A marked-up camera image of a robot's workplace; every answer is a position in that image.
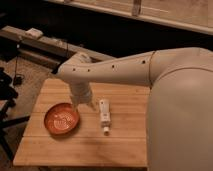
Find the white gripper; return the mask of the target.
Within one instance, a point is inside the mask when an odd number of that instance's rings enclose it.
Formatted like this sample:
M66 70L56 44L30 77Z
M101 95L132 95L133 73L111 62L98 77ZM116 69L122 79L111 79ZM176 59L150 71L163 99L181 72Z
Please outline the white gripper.
M73 110L78 110L78 105L87 103L92 110L96 111L95 104L92 100L92 90L87 82L84 83L72 83L69 85L70 97L72 99Z

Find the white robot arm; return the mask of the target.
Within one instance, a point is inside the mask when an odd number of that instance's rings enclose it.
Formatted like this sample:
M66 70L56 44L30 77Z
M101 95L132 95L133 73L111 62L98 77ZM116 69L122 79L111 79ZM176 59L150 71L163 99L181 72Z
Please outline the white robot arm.
M213 171L213 51L156 50L97 63L78 52L56 76L76 105L92 100L91 82L148 86L149 171Z

